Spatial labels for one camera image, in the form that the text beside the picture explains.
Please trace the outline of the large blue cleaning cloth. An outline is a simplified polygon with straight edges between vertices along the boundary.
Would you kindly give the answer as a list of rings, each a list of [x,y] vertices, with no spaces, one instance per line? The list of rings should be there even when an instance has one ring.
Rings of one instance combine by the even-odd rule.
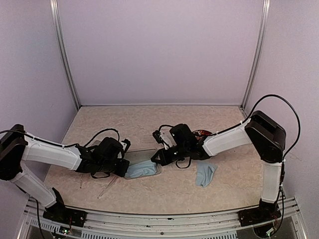
[[[125,174],[126,178],[139,178],[143,176],[152,176],[157,172],[156,163],[147,160],[134,165],[130,165]]]

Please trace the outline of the pink glasses case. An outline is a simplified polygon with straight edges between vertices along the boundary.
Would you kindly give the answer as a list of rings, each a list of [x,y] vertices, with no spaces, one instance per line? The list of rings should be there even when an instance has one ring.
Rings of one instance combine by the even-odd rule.
[[[157,151],[156,149],[142,149],[142,150],[128,151],[125,155],[125,159],[130,162],[130,165],[134,165],[147,160],[151,161],[151,157],[156,153],[156,151]],[[157,172],[155,175],[160,174],[161,167],[159,164],[156,164],[156,169],[157,169]],[[124,178],[127,180],[135,179],[135,178],[126,178],[125,176]]]

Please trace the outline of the red lens sunglasses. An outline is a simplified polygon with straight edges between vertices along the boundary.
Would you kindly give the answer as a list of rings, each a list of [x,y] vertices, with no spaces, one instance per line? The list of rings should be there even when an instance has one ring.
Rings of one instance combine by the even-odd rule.
[[[97,199],[101,199],[118,180],[119,177],[113,174],[107,178],[99,179],[83,174],[80,176],[79,188],[88,191]]]

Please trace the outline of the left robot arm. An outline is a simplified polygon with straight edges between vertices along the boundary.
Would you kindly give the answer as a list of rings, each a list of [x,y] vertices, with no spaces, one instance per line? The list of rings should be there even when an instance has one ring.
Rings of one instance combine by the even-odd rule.
[[[131,143],[128,139],[105,137],[99,144],[64,145],[27,133],[20,124],[1,132],[0,178],[15,184],[45,208],[43,217],[54,222],[83,227],[87,213],[65,206],[55,188],[47,187],[27,167],[27,161],[41,162],[90,174],[103,179],[111,174],[124,177],[130,162],[125,159]]]

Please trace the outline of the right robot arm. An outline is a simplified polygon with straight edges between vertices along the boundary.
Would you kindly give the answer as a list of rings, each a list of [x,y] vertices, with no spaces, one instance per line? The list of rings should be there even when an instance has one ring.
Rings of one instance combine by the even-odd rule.
[[[153,132],[159,149],[151,161],[161,166],[189,158],[206,160],[219,153],[244,145],[252,145],[263,162],[263,188],[259,205],[238,212],[241,226],[250,226],[281,217],[278,206],[284,178],[285,130],[262,111],[255,111],[250,117],[221,132],[206,130],[191,131],[180,123],[171,126],[170,141],[161,129]]]

